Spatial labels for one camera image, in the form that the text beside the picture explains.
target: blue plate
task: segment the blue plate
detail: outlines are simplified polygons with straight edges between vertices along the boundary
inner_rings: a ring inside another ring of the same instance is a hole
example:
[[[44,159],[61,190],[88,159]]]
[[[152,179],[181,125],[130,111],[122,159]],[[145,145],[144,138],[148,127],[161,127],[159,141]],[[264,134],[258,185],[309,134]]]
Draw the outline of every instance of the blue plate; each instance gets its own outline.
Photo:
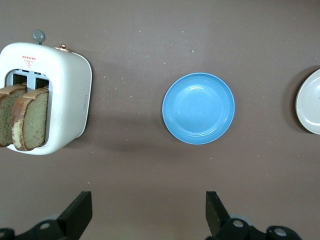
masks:
[[[203,72],[177,80],[162,105],[170,133],[188,144],[207,144],[221,137],[235,115],[235,100],[220,78]]]

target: table surface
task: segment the table surface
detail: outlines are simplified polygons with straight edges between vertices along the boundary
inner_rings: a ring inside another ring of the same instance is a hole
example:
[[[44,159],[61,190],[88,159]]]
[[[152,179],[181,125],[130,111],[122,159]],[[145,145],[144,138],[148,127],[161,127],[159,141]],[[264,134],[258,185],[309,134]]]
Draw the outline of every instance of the table surface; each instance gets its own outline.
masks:
[[[320,68],[320,2],[312,0],[2,1],[0,49],[32,42],[92,66],[83,135],[45,156],[0,149],[0,226],[22,233],[91,191],[81,239],[203,240],[206,191],[265,231],[320,235],[320,137],[295,101]],[[190,145],[162,118],[169,87],[205,72],[231,89],[235,115],[219,139]]]

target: plate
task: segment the plate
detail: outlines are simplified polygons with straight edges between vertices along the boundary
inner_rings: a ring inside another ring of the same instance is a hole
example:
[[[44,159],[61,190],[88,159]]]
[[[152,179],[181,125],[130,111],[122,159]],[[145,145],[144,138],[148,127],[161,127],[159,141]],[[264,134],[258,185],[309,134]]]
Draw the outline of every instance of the plate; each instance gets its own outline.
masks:
[[[320,69],[300,87],[295,109],[301,124],[310,132],[320,134]]]
[[[167,91],[162,116],[169,132],[188,144],[207,144],[221,137],[235,115],[235,100],[220,78],[204,72],[177,80]]]

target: bread slice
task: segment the bread slice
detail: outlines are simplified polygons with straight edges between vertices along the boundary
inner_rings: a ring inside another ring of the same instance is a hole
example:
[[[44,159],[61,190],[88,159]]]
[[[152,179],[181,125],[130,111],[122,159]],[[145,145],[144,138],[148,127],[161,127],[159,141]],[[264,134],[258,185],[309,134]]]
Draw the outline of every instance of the bread slice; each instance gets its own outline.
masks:
[[[15,101],[27,92],[26,84],[15,84],[0,89],[0,147],[13,143],[11,113]]]
[[[12,109],[11,131],[15,148],[31,151],[46,141],[48,88],[19,97]]]

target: toaster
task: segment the toaster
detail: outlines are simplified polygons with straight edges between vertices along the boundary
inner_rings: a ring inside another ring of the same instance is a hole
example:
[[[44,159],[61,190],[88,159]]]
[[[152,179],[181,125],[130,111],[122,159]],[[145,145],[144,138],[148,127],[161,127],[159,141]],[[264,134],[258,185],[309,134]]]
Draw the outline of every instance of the toaster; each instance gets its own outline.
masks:
[[[89,62],[64,44],[42,45],[44,39],[40,34],[36,44],[12,43],[0,53],[0,88],[26,82],[29,92],[48,86],[44,144],[30,151],[7,146],[24,154],[46,155],[59,150],[82,135],[88,118],[92,85]]]

